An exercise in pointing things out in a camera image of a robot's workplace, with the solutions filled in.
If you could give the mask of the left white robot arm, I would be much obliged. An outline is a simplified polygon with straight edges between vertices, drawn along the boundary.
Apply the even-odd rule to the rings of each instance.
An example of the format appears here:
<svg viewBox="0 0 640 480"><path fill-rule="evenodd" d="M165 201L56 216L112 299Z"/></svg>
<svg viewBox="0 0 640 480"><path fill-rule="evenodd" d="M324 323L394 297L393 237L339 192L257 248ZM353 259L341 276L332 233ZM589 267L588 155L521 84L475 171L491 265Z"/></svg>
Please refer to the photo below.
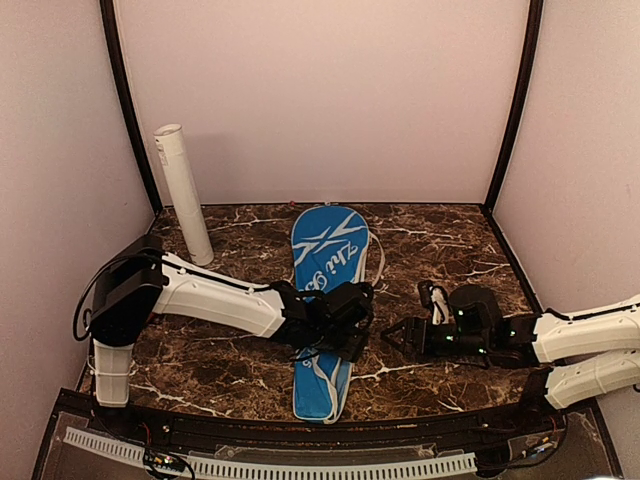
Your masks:
<svg viewBox="0 0 640 480"><path fill-rule="evenodd" d="M144 235L93 275L72 320L76 341L93 344L92 370L101 417L120 436L141 427L129 403L133 347L154 315L179 315L232 327L287 345L335 353L355 362L374 317L368 282L329 292L298 290L287 281L256 284L200 268Z"/></svg>

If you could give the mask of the white shuttlecock tube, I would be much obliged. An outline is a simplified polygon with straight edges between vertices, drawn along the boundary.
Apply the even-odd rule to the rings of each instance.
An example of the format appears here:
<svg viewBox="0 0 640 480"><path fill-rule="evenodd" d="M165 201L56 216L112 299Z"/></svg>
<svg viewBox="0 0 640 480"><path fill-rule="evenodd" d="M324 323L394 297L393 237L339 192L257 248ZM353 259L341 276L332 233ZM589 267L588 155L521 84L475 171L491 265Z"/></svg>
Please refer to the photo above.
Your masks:
<svg viewBox="0 0 640 480"><path fill-rule="evenodd" d="M206 266L213 260L213 249L187 156L182 126L167 124L159 127L154 131L154 141L191 260L198 266Z"/></svg>

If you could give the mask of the blue racket bag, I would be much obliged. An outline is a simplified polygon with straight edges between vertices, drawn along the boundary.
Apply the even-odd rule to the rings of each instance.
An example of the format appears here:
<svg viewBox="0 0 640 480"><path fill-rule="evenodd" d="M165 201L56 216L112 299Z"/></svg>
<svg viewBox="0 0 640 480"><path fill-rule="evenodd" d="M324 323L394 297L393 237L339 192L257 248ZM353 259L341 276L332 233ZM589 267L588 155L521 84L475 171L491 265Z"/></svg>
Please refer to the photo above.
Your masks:
<svg viewBox="0 0 640 480"><path fill-rule="evenodd" d="M369 243L377 241L357 211L339 205L304 211L291 233L295 285L329 293L344 282L365 280ZM353 364L335 353L305 347L296 352L293 413L300 420L333 424L346 404Z"/></svg>

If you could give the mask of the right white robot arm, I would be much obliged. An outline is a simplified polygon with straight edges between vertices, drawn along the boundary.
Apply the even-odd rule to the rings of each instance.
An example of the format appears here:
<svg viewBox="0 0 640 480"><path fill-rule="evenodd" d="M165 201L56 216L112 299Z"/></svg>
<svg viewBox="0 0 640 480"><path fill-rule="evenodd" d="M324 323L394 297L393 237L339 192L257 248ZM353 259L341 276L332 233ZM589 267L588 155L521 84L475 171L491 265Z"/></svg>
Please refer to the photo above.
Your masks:
<svg viewBox="0 0 640 480"><path fill-rule="evenodd" d="M493 290L463 285L452 292L419 283L430 315L409 317L381 338L404 355L476 357L484 367L527 369L530 375L510 424L534 432L549 416L584 399L639 382L639 298L571 313L505 316Z"/></svg>

